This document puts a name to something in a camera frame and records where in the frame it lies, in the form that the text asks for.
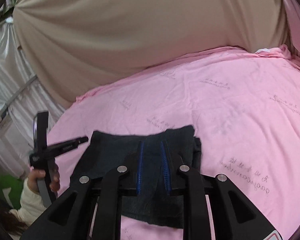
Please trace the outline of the person's left hand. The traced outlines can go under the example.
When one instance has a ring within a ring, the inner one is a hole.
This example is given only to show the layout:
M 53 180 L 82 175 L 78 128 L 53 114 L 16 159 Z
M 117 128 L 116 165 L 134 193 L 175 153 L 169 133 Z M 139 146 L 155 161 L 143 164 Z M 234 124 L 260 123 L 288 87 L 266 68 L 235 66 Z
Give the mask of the person's left hand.
M 46 173 L 44 170 L 33 169 L 27 178 L 28 188 L 31 191 L 38 193 L 39 189 L 37 182 L 39 179 L 44 179 L 45 175 Z M 57 193 L 57 191 L 60 189 L 59 167 L 57 164 L 55 164 L 53 167 L 53 178 L 51 179 L 50 189 L 54 193 Z

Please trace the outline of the cream sleeve forearm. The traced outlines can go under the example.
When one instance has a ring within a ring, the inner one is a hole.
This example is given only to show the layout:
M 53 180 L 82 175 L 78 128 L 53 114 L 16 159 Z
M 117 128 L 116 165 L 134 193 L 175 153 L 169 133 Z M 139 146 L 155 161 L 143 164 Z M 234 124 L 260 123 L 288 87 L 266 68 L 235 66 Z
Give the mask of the cream sleeve forearm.
M 20 197 L 21 208 L 9 211 L 17 220 L 30 226 L 45 210 L 40 194 L 33 192 L 28 187 L 28 179 L 25 179 L 23 191 Z

